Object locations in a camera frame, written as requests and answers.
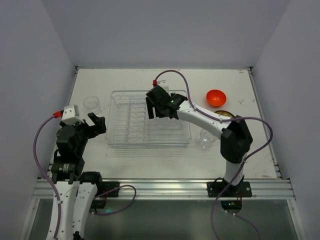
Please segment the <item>orange plastic bowl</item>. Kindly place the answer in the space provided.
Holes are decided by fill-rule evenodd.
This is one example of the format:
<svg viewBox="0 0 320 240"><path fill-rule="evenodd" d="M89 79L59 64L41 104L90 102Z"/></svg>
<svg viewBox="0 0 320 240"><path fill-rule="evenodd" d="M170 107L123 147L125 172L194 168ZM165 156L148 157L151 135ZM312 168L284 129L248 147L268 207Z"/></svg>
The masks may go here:
<svg viewBox="0 0 320 240"><path fill-rule="evenodd" d="M227 96L219 89L212 89L207 92L206 101L212 107L219 108L227 102Z"/></svg>

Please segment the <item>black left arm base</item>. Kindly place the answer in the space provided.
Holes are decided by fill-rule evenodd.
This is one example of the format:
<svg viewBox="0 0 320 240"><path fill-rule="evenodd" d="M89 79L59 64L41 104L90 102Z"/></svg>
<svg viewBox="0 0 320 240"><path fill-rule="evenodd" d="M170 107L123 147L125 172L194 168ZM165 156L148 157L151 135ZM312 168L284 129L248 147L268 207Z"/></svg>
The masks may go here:
<svg viewBox="0 0 320 240"><path fill-rule="evenodd" d="M98 210L106 207L109 199L117 198L119 196L119 189L115 190L115 188L119 186L120 183L118 181L103 181L91 203L90 211L97 213Z"/></svg>

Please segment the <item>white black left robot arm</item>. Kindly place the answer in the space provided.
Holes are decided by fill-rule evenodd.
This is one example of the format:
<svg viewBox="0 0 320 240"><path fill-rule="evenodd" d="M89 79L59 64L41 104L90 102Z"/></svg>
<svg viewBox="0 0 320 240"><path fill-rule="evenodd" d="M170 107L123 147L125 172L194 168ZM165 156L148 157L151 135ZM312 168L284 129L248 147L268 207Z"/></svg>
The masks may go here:
<svg viewBox="0 0 320 240"><path fill-rule="evenodd" d="M84 172L83 154L89 139L104 134L105 118L94 113L85 120L72 124L61 122L56 136L57 149L51 167L53 204L48 240L82 240L85 224L95 195L103 185L99 172Z"/></svg>

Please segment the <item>clear glass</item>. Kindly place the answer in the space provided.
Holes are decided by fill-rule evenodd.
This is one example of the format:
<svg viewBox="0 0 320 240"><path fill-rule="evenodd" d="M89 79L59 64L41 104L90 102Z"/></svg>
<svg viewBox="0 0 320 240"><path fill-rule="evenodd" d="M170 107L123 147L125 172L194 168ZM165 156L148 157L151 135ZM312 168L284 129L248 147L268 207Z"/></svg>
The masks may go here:
<svg viewBox="0 0 320 240"><path fill-rule="evenodd" d="M97 116L102 112L100 100L96 96L88 96L83 101L83 107L87 113L94 113Z"/></svg>
<svg viewBox="0 0 320 240"><path fill-rule="evenodd" d="M199 146L204 150L208 150L215 144L217 140L218 138L211 132L202 129L199 137Z"/></svg>

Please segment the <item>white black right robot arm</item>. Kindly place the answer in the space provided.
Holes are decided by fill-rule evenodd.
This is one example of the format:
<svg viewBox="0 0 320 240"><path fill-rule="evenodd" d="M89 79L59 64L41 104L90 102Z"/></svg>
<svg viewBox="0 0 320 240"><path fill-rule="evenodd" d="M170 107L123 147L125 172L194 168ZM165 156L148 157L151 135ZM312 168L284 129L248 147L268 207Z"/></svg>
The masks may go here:
<svg viewBox="0 0 320 240"><path fill-rule="evenodd" d="M220 154L226 160L223 180L238 186L244 179L241 164L250 150L252 135L245 120L218 115L197 106L184 95L168 93L159 85L146 93L148 117L170 118L189 122L220 140Z"/></svg>

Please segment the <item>brown patterned plate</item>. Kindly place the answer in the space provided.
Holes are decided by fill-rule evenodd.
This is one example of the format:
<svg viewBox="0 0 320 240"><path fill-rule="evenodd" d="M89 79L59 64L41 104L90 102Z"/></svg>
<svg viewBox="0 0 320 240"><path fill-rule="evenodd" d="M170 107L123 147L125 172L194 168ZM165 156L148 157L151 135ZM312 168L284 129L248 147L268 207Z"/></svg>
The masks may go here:
<svg viewBox="0 0 320 240"><path fill-rule="evenodd" d="M216 114L221 115L221 116L225 116L225 117L229 117L229 118L235 118L235 116L230 113L229 111L225 111L225 110L217 110L215 111Z"/></svg>

